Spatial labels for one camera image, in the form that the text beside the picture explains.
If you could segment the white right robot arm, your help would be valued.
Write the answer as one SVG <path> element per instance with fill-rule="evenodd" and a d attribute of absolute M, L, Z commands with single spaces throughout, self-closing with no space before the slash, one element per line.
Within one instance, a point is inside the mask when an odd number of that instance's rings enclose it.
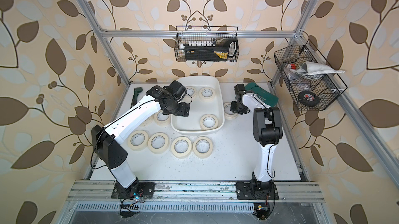
<path fill-rule="evenodd" d="M 240 115 L 253 113 L 252 133 L 259 144 L 260 153 L 249 185 L 253 194 L 270 191 L 275 177 L 273 156 L 283 137 L 280 110 L 276 106 L 265 104 L 256 94 L 244 90 L 235 93 L 231 111 Z"/>

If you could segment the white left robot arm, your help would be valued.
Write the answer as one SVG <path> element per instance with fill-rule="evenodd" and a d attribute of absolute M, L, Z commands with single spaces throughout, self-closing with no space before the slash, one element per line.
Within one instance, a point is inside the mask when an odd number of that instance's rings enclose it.
<path fill-rule="evenodd" d="M 121 117 L 104 127 L 96 125 L 92 128 L 93 151 L 105 163 L 117 185 L 130 189 L 139 182 L 128 164 L 128 153 L 122 147 L 128 135 L 160 110 L 165 115 L 187 118 L 190 104 L 183 102 L 186 94 L 187 89 L 176 80 L 169 86 L 155 85 Z"/>

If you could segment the cream masking tape roll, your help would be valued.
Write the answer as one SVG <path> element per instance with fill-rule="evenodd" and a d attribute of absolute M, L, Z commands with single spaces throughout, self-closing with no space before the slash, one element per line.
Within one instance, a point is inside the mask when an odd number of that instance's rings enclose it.
<path fill-rule="evenodd" d="M 187 95 L 191 96 L 193 99 L 197 96 L 196 88 L 192 86 L 186 87 Z"/>
<path fill-rule="evenodd" d="M 136 130 L 127 138 L 127 145 L 133 151 L 142 151 L 148 146 L 148 133 L 145 130 Z"/>
<path fill-rule="evenodd" d="M 169 137 L 162 132 L 153 134 L 148 140 L 148 148 L 154 154 L 162 154 L 169 148 Z"/>
<path fill-rule="evenodd" d="M 213 142 L 207 137 L 198 137 L 193 144 L 193 152 L 198 158 L 208 158 L 213 152 Z"/>
<path fill-rule="evenodd" d="M 216 93 L 211 87 L 203 87 L 200 89 L 198 95 L 202 100 L 210 101 L 213 100 L 216 96 Z"/>
<path fill-rule="evenodd" d="M 223 105 L 224 116 L 227 120 L 234 120 L 238 117 L 237 113 L 231 111 L 231 102 L 225 102 Z"/>
<path fill-rule="evenodd" d="M 192 151 L 192 142 L 187 137 L 177 137 L 171 144 L 171 152 L 176 158 L 186 158 Z"/>
<path fill-rule="evenodd" d="M 157 125 L 164 127 L 170 125 L 171 117 L 170 115 L 165 115 L 162 110 L 154 114 L 154 121 Z"/>
<path fill-rule="evenodd" d="M 200 128 L 201 130 L 212 130 L 219 127 L 219 121 L 213 114 L 206 114 L 201 117 Z"/>

